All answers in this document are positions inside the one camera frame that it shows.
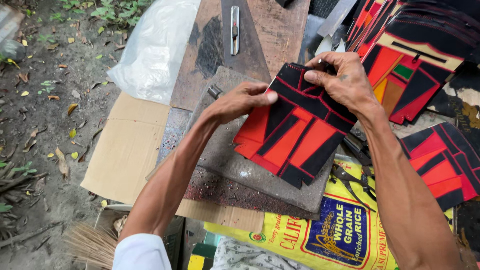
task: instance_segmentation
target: white sleeve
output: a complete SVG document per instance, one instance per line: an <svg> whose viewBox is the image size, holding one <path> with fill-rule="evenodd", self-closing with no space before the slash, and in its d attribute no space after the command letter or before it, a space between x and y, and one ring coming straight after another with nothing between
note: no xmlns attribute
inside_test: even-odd
<svg viewBox="0 0 480 270"><path fill-rule="evenodd" d="M171 270L162 238L149 233L130 235L118 243L112 270Z"/></svg>

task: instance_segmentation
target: hand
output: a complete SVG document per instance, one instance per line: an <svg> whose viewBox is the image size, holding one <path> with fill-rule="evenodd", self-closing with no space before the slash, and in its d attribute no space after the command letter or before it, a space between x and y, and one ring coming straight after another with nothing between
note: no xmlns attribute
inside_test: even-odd
<svg viewBox="0 0 480 270"><path fill-rule="evenodd" d="M212 103L204 113L210 115L219 124L226 124L242 115L248 114L254 107L275 103L278 95L275 91L265 93L266 83L243 82Z"/></svg>
<svg viewBox="0 0 480 270"><path fill-rule="evenodd" d="M320 59L335 67L336 77L322 71L312 70L305 73L306 81L325 87L327 93L336 102L344 105L356 115L366 114L372 108L381 107L373 94L372 86L357 53L323 52L310 60L306 66L317 68Z"/></svg>

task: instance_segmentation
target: broom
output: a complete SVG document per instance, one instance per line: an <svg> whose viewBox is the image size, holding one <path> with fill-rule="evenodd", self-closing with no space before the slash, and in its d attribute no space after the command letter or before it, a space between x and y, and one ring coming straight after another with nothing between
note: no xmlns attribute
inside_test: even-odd
<svg viewBox="0 0 480 270"><path fill-rule="evenodd" d="M113 232L79 222L70 227L63 240L75 261L112 269L118 240Z"/></svg>

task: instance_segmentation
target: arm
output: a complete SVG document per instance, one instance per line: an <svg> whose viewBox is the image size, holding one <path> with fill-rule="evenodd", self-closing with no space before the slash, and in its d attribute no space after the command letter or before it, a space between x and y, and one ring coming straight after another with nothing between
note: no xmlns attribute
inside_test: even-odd
<svg viewBox="0 0 480 270"><path fill-rule="evenodd" d="M380 219L400 269L460 269L459 251L444 215L391 131L358 55L325 52L307 65L315 67L319 59L333 64L337 76L308 71L304 78L325 86L363 126L375 169Z"/></svg>
<svg viewBox="0 0 480 270"><path fill-rule="evenodd" d="M264 83L242 83L203 111L138 195L119 242L137 233L163 236L210 136L219 125L249 113L253 107L274 103L278 98L275 92L260 95L267 87Z"/></svg>

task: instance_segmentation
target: zipper pull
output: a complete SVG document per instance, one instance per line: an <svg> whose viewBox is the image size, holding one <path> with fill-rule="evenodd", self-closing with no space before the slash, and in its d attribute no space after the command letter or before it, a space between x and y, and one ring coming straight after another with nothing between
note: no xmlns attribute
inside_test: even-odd
<svg viewBox="0 0 480 270"><path fill-rule="evenodd" d="M412 59L412 63L416 63L417 60L419 59L421 53L420 52L417 52L417 55Z"/></svg>

